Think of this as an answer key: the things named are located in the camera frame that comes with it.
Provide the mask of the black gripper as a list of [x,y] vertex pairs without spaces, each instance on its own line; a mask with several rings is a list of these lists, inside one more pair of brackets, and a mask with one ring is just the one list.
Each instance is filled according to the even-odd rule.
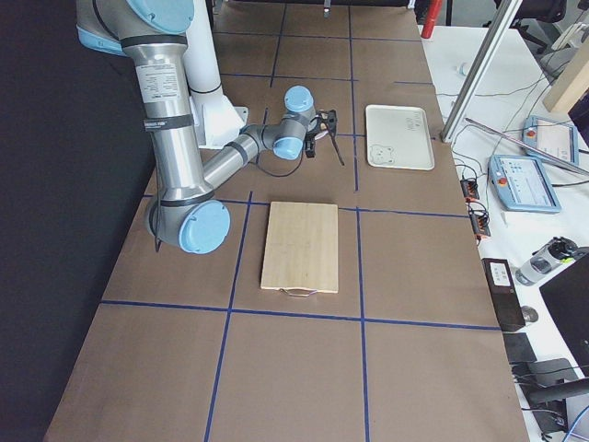
[[304,151],[307,158],[316,156],[316,139],[314,136],[307,136],[304,140]]

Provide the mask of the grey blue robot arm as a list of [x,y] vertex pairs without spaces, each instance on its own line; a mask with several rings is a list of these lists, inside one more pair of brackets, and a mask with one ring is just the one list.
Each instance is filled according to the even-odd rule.
[[224,94],[203,1],[79,1],[80,42],[133,60],[156,158],[145,224],[157,244],[205,254],[230,228],[214,192],[270,150],[295,160],[318,126],[311,92],[287,90],[277,124],[247,124]]

